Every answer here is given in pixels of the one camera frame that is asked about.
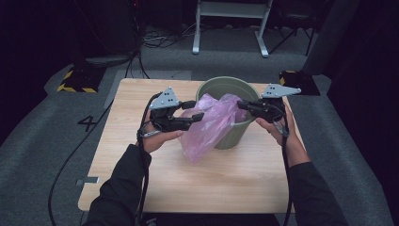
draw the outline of cable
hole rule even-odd
[[[173,35],[173,34],[168,34],[168,35],[161,36],[161,35],[159,35],[158,31],[149,31],[149,32],[147,32],[147,34],[143,38],[143,45],[145,47],[148,47],[148,48],[167,48],[170,45],[175,44],[179,40],[183,40],[186,37],[193,36],[195,34],[195,32],[193,32],[191,34],[188,34],[188,35],[186,35],[185,33],[187,31],[189,31],[195,24],[196,23],[193,23],[190,26],[188,26],[183,31],[181,37],[176,37],[176,35]]]
[[[56,5],[55,1],[48,0],[47,1],[47,5],[48,5],[48,9],[50,9],[52,11],[53,15],[55,16],[54,26],[55,27],[59,27],[59,29],[60,29],[58,31],[58,33],[59,33],[58,35],[65,36],[64,37],[64,41],[65,41],[64,44],[66,44],[68,46],[75,45],[74,41],[72,41],[75,38],[69,37],[68,35],[64,34],[65,32],[68,32],[68,31],[66,31],[66,29],[67,30],[68,29],[73,29],[73,24],[69,23],[69,22],[64,22],[65,20],[69,20],[69,19],[67,18],[65,13],[63,13],[61,11],[59,6]],[[119,61],[119,60],[118,61],[105,62],[105,63],[102,63],[102,64],[91,64],[90,62],[87,62],[86,60],[84,60],[84,61],[85,61],[85,64],[87,64],[88,66],[93,66],[93,67],[97,67],[97,68],[99,68],[99,67],[107,67],[108,63],[111,64],[110,66],[114,66],[114,65],[116,65],[118,63],[123,63],[123,61]]]
[[[115,59],[115,60],[106,61],[106,62],[96,62],[96,61],[88,60],[88,63],[90,65],[92,65],[94,68],[110,68],[110,67],[115,67],[115,66],[118,66],[120,64],[124,64],[124,63],[128,62],[133,57],[135,57],[135,54],[136,53],[132,53],[131,55],[126,56],[126,58]]]
[[[82,225],[84,215],[85,215],[85,211],[82,211],[82,216],[80,216],[79,226]]]
[[[132,78],[135,78],[135,77],[133,76],[132,69],[133,69],[133,67],[130,67],[130,75],[132,76]]]
[[[145,124],[145,120],[146,120],[146,116],[147,113],[149,111],[150,108],[150,104],[152,103],[152,101],[156,98],[158,98],[160,95],[162,94],[162,92],[159,92],[155,95],[153,95],[149,102],[147,103],[147,106],[144,110],[144,114],[143,114],[143,118],[141,119],[141,123],[140,123],[140,127],[137,130],[137,142],[138,142],[138,148],[140,150],[140,155],[141,155],[141,160],[144,164],[144,186],[143,186],[143,192],[141,193],[141,200],[140,200],[140,205],[138,207],[138,215],[137,215],[137,220],[141,221],[141,217],[143,214],[143,208],[144,208],[144,202],[146,200],[146,195],[147,195],[147,189],[149,186],[149,177],[150,177],[150,173],[149,173],[149,167],[150,167],[150,163],[147,162],[145,155],[144,155],[144,143],[143,143],[143,136],[141,136],[141,131],[144,128],[144,124]]]
[[[134,58],[131,58],[129,64],[127,65],[126,68],[126,73],[125,73],[125,78],[127,77],[127,73],[129,72],[129,67],[132,65],[132,61]],[[80,148],[80,146],[82,146],[82,144],[86,141],[86,139],[88,138],[88,136],[90,136],[90,134],[93,132],[93,130],[97,127],[97,125],[100,123],[100,121],[103,119],[105,113],[111,108],[111,105],[114,103],[114,100],[112,100],[112,102],[108,105],[108,107],[106,108],[106,110],[103,112],[103,114],[100,116],[100,118],[97,120],[97,122],[93,125],[93,127],[88,131],[88,133],[83,137],[83,139],[78,143],[78,145],[76,145],[76,147],[73,149],[73,151],[70,153],[70,155],[67,157],[67,159],[64,161],[64,163],[62,164],[61,168],[59,169],[58,173],[56,174],[56,178],[53,181],[53,184],[50,188],[50,192],[49,192],[49,197],[47,200],[47,209],[49,212],[49,217],[50,220],[52,222],[53,226],[56,226],[56,220],[54,219],[53,216],[53,208],[52,208],[52,199],[53,199],[53,193],[54,193],[54,188],[56,187],[56,182],[58,181],[59,176],[61,175],[61,172],[64,170],[65,166],[68,164],[68,162],[71,160],[71,158],[73,157],[73,155],[76,153],[76,151]]]
[[[289,134],[289,128],[288,128],[288,121],[287,121],[287,115],[283,115],[284,122],[285,122],[285,131],[288,132]],[[291,208],[293,206],[293,201],[291,200],[291,195],[290,195],[290,175],[288,173],[289,166],[288,166],[288,157],[287,157],[287,138],[286,136],[282,136],[282,143],[281,143],[281,151],[282,151],[282,160],[284,161],[284,168],[285,168],[285,174],[287,176],[287,182],[288,182],[288,204],[287,204],[287,211],[285,213],[285,219],[284,219],[284,224],[283,226],[288,225],[288,220],[290,219],[291,215]]]
[[[143,62],[141,61],[141,51],[138,52],[138,62],[140,64],[141,71],[144,73],[144,75],[146,75],[146,77],[148,79],[150,79],[150,77],[147,75],[146,71],[144,70]]]
[[[104,42],[98,37],[97,33],[94,31],[93,26],[92,26],[91,23],[88,21],[88,17],[86,16],[86,14],[85,14],[85,12],[82,10],[82,8],[79,6],[79,4],[77,3],[77,1],[76,1],[76,0],[73,0],[73,2],[74,2],[74,4],[76,5],[76,7],[78,8],[79,12],[82,14],[82,16],[83,16],[83,18],[84,18],[86,24],[88,25],[88,28],[90,29],[91,33],[94,35],[94,37],[96,38],[96,40],[103,46],[103,48],[105,48],[106,50],[108,50],[110,53],[113,53],[113,54],[127,54],[127,55],[130,55],[130,54],[132,53],[132,52],[128,52],[128,53],[125,52],[125,53],[122,53],[122,52],[119,52],[119,51],[115,51],[115,50],[109,48],[108,46],[106,46],[106,45],[104,44]]]

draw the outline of black sleeve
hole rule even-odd
[[[151,156],[129,145],[111,178],[101,186],[100,196],[91,203],[84,225],[135,225],[144,177],[142,155],[149,166]]]
[[[298,225],[348,225],[341,207],[312,162],[295,165],[289,173]]]

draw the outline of purple plastic bag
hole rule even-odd
[[[244,121],[246,110],[237,106],[241,99],[232,94],[225,94],[218,101],[209,94],[204,94],[196,106],[185,110],[181,117],[191,117],[204,112],[202,121],[192,123],[190,129],[179,138],[184,154],[195,163],[206,152],[227,135],[235,122]]]

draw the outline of gray floor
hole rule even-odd
[[[281,36],[267,30],[268,48]],[[233,76],[248,82],[278,83],[284,70],[300,70],[306,61],[303,32],[290,38],[269,58],[259,52],[253,28],[208,30],[201,36],[199,55],[191,54],[193,37],[168,48],[143,48],[143,64],[151,78],[204,81]],[[48,97],[15,128],[0,148],[0,225],[51,225],[47,199],[56,173],[87,134],[77,124],[91,115],[98,120],[115,93],[115,81],[127,64],[109,68],[99,93],[57,92],[71,65],[60,69],[46,84]],[[129,76],[141,77],[138,60]],[[381,185],[359,153],[326,96],[330,80],[314,76],[321,96],[291,96],[290,104],[306,148],[341,205],[350,225],[393,225]],[[95,154],[104,119],[74,153],[62,171],[53,194],[58,225],[79,225],[84,213],[77,208],[81,186]],[[290,225],[295,225],[295,218]]]

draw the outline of chair leg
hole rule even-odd
[[[307,57],[309,54],[309,50],[311,49],[311,41],[313,40],[314,28],[311,29],[311,39],[309,40],[308,49],[306,50],[305,56]]]
[[[200,0],[197,2],[197,15],[196,15],[196,33],[193,43],[193,54],[197,55],[200,52]]]
[[[290,38],[293,34],[295,33],[295,30],[293,30],[288,36],[286,36],[282,41],[279,42],[270,52],[269,55],[271,55],[277,48],[279,48],[288,38]]]

